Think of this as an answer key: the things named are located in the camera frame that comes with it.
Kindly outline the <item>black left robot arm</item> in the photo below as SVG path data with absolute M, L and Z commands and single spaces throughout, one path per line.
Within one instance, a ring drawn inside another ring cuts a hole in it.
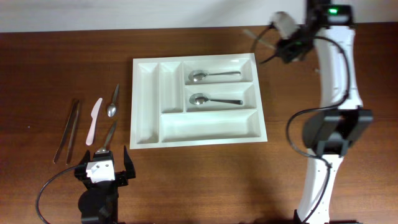
M 114 157 L 111 151 L 96 152 L 93 157 L 86 151 L 74 176 L 83 183 L 86 191 L 78 200 L 82 223 L 119 223 L 118 188 L 129 185 L 129 180 L 136 178 L 134 164 L 123 149 L 125 169 L 114 170 Z

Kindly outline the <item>large steel spoon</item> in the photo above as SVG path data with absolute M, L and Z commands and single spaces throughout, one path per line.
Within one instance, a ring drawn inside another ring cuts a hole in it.
M 218 103 L 229 103 L 233 105 L 243 105 L 242 100 L 220 100 L 220 99 L 212 99 L 207 97 L 204 93 L 195 93 L 191 95 L 188 99 L 189 103 L 193 105 L 202 105 L 208 101 L 214 101 Z

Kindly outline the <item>small steel teaspoon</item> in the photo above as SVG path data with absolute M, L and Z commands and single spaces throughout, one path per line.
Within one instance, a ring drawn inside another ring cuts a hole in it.
M 118 93 L 119 93 L 119 84 L 116 85 L 116 88 L 114 90 L 113 94 L 113 99 L 112 102 L 108 105 L 107 107 L 107 115 L 108 117 L 113 117 L 116 114 L 117 111 L 117 106 L 116 106 L 116 101 L 118 99 Z

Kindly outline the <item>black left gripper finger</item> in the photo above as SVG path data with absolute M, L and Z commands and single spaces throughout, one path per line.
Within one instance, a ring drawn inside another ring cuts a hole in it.
M 124 167 L 125 167 L 125 176 L 127 179 L 135 179 L 136 178 L 136 170 L 134 168 L 134 164 L 132 159 L 130 158 L 127 147 L 124 146 L 123 152 L 123 159 L 124 159 Z
M 81 161 L 78 163 L 78 169 L 86 169 L 87 164 L 90 161 L 90 151 L 87 150 L 83 156 L 83 158 L 81 159 Z

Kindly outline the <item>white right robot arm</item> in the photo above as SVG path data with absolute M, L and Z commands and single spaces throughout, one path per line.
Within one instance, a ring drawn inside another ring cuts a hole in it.
M 320 69 L 321 103 L 303 126 L 300 150 L 290 137 L 292 149 L 307 157 L 303 195 L 294 211 L 294 223 L 329 223 L 331 193 L 339 166 L 348 149 L 373 121 L 373 112 L 363 107 L 354 67 L 355 27 L 353 8 L 331 1 L 307 1 L 305 23 L 296 25 L 278 13 L 274 25 L 280 33 L 275 56 L 284 63 L 303 60 L 316 50 Z

